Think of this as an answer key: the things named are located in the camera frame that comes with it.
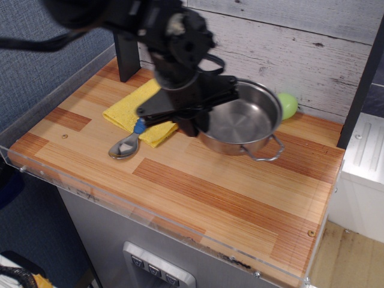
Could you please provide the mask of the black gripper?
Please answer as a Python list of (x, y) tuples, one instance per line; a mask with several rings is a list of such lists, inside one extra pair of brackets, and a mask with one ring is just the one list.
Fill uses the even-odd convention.
[(199, 68), (204, 59), (224, 66), (208, 53), (215, 46), (213, 34), (199, 13), (182, 5), (149, 5), (137, 39), (147, 47), (161, 87), (140, 105), (147, 127), (172, 121), (188, 137), (197, 137), (209, 130), (213, 107), (238, 99), (236, 77)]

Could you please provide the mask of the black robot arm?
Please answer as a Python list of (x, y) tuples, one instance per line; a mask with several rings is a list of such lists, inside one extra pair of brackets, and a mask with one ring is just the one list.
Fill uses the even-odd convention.
[(181, 1), (45, 1), (63, 27), (104, 28), (146, 46), (160, 90), (136, 110), (147, 127), (167, 121), (189, 136), (207, 127), (213, 107), (238, 98), (237, 79), (210, 54), (215, 43), (206, 20)]

